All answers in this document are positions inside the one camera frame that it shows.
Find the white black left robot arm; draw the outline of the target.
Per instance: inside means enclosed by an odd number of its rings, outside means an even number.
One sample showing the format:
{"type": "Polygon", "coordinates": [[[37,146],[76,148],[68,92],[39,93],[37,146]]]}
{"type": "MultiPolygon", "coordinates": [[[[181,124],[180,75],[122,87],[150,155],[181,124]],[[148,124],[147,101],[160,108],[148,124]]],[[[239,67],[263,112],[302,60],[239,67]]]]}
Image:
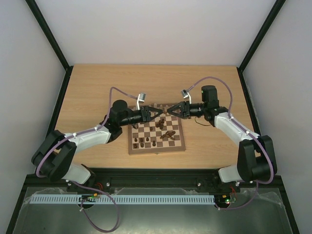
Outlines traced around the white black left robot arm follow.
{"type": "Polygon", "coordinates": [[[117,100],[104,121],[94,128],[69,134],[51,131],[31,158],[37,168],[37,176],[47,177],[51,182],[64,179],[85,184],[93,175],[86,166],[73,163],[75,154],[96,145],[108,144],[122,134],[123,126],[150,122],[162,113],[163,110],[151,106],[131,110],[126,101],[117,100]]]}

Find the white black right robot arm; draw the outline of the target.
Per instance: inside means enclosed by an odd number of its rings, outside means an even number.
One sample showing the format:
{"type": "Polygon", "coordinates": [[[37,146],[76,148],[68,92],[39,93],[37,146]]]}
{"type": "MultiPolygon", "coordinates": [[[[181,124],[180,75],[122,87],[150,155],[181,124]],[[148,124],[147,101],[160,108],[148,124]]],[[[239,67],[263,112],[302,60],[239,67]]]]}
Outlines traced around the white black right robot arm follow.
{"type": "Polygon", "coordinates": [[[256,181],[269,184],[277,172],[273,141],[269,136],[261,136],[242,125],[230,113],[230,109],[219,105],[217,89],[213,85],[201,88],[202,103],[191,103],[188,91],[183,90],[185,101],[167,112],[173,116],[187,119],[204,117],[213,127],[221,130],[238,146],[235,165],[220,168],[213,178],[213,187],[225,190],[233,181],[256,181]]]}

